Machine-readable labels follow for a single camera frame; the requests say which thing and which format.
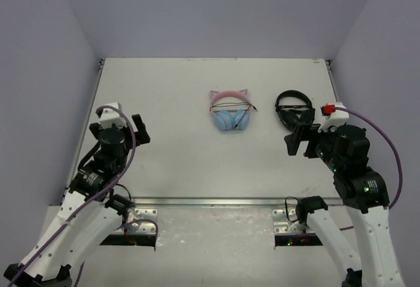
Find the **pink blue cat-ear headphones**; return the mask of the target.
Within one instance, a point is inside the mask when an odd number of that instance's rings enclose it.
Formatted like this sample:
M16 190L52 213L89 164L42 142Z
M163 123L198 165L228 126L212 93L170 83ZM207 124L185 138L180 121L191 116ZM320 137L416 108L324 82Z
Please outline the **pink blue cat-ear headphones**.
M209 111L219 131L244 130L248 126L254 106L249 100L247 89L239 91L210 90L209 96ZM229 98L238 99L239 102L219 102L222 99Z

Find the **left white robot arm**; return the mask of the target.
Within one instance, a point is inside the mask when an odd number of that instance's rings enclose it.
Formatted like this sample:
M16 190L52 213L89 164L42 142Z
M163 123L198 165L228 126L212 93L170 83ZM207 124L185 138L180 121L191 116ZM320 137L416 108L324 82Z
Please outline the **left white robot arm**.
M114 187L150 136L141 117L128 118L117 102L96 114L98 121L90 126L96 144L80 161L59 211L33 250L6 268L9 286L77 286L89 254L131 224L135 203Z

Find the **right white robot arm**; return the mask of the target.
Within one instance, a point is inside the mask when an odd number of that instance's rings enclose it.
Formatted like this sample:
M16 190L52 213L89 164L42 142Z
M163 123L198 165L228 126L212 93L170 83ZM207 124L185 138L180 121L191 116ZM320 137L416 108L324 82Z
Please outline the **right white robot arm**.
M331 170L358 247L354 249L344 237L320 196L298 200L298 222L319 238L342 286L404 286L390 235L389 194L385 180L368 166L370 142L365 129L354 125L341 125L334 131L318 128L317 124L297 124L285 137L287 151L296 155L300 143L306 141L304 156L321 159Z

